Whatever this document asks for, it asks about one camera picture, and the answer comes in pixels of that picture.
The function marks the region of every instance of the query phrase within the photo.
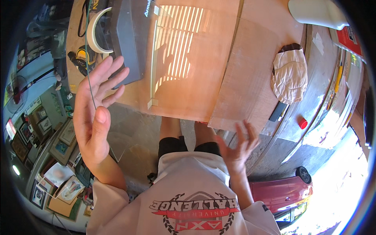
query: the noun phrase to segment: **red bottle cap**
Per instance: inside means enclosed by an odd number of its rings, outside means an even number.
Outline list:
[[[306,128],[308,125],[308,122],[307,120],[305,120],[304,118],[302,118],[299,122],[299,127],[303,130],[304,128]]]

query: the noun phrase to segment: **window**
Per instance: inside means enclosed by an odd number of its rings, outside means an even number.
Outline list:
[[[307,203],[294,208],[294,220],[298,219],[307,210]]]
[[[277,222],[291,222],[291,212],[290,210],[287,210],[287,211],[276,213],[274,215],[274,218],[276,219]]]

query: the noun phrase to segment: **white container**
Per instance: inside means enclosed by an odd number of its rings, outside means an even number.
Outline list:
[[[330,0],[290,0],[288,9],[300,23],[321,25],[336,30],[349,26],[342,11]]]

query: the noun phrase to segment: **white t-shirt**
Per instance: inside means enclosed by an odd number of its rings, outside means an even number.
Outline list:
[[[124,190],[93,184],[94,205],[87,234],[275,234],[270,210],[255,202],[240,210],[228,187],[229,175],[220,156],[178,152],[159,160],[158,178],[134,201]]]

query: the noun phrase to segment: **masking tape roll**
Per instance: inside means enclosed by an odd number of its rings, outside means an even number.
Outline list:
[[[98,45],[97,39],[95,38],[95,27],[99,21],[99,18],[103,16],[106,12],[110,11],[111,9],[112,7],[109,7],[109,8],[101,10],[100,12],[97,12],[89,22],[88,29],[86,31],[87,37],[88,37],[88,44],[90,48],[95,52],[106,53],[106,54],[110,54],[114,52],[114,50],[105,50],[101,48]]]

